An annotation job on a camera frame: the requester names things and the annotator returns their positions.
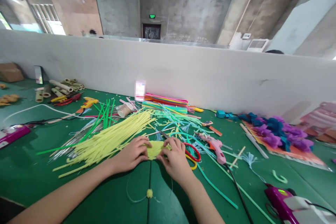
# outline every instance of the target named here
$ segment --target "power cord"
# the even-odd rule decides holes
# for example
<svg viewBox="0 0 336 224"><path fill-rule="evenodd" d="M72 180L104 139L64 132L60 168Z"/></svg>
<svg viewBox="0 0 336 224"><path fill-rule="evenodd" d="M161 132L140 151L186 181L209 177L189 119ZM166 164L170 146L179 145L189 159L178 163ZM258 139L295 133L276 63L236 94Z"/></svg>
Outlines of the power cord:
<svg viewBox="0 0 336 224"><path fill-rule="evenodd" d="M330 213L332 213L333 215L336 216L336 213L335 213L335 212L331 211L330 209L328 209L328 208L326 208L326 207L324 207L324 206L321 206L321 205L318 205L318 204L314 204L314 203L309 203L309 202L307 202L307 201L306 201L306 203L307 203L308 205L313 205L313 206L316 206L316 207L321 207L321 208L323 208L324 210L327 210L328 212L330 212Z"/></svg>
<svg viewBox="0 0 336 224"><path fill-rule="evenodd" d="M241 200L241 202L243 203L245 212L246 212L246 214L247 214L247 217L248 217L250 223L251 223L251 224L254 224L254 222L253 222L253 220L252 220L252 217L251 217L251 215L250 215L250 213L249 213L249 210L247 209L247 206L246 206L246 204L245 204L245 201L244 201L243 196L242 196L242 194L241 194L241 192L240 192L240 190L239 190L238 184L237 184L237 182L236 182L236 179L235 179L234 176L233 176L233 173L232 173L231 169L229 168L229 166L228 166L226 163L224 164L224 166L229 170L229 172L230 172L230 174L231 174L231 176L232 176L232 178L233 178L233 182L234 182L234 184L235 184L235 186L236 186L236 189L237 189L237 191L238 191L240 200Z"/></svg>

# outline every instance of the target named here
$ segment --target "yellow glue gun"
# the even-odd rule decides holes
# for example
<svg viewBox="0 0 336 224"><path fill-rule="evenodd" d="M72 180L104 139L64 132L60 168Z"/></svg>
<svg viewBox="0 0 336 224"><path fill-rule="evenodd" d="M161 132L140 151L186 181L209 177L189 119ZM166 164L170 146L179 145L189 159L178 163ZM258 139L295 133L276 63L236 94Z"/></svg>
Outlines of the yellow glue gun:
<svg viewBox="0 0 336 224"><path fill-rule="evenodd" d="M84 99L86 100L86 104L81 106L81 109L87 109L87 108L91 107L92 104L96 104L96 103L99 102L97 99L93 99L91 97L84 97Z"/></svg>

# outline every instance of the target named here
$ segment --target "scissors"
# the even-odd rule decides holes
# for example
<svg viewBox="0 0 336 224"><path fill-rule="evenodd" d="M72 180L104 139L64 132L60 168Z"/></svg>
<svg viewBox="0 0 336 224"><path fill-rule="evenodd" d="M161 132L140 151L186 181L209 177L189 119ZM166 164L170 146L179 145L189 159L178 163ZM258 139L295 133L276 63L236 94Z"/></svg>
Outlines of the scissors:
<svg viewBox="0 0 336 224"><path fill-rule="evenodd" d="M164 133L164 132L161 132L161 133L162 133L162 135L163 135L166 139L169 138L169 136L168 136L166 133ZM189 151L187 151L187 149L185 150L185 156L186 156L186 158L189 159L191 162L194 163L194 166L191 167L191 169L192 169L192 170L195 170L195 169L197 168L197 163L198 163L199 161L201 161L201 154L200 154L200 153L198 152L198 150L197 150L193 145L191 145L190 143L186 143L186 142L184 142L184 145L193 148L193 150L196 152L196 154L197 154L197 156L198 156L198 158L196 159L195 157L193 157L193 155L191 155L191 154L189 153Z"/></svg>

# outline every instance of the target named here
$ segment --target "pink glue gun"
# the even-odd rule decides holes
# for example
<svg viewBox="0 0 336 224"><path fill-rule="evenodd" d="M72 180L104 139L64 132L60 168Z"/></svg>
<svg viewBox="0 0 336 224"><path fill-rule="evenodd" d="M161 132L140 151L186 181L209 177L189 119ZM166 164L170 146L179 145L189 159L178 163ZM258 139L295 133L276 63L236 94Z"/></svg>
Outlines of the pink glue gun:
<svg viewBox="0 0 336 224"><path fill-rule="evenodd" d="M211 136L204 136L202 134L198 134L198 136L205 142L207 142L210 146L210 150L215 151L217 156L217 162L221 165L226 163L226 158L221 150L222 142L211 137Z"/></svg>

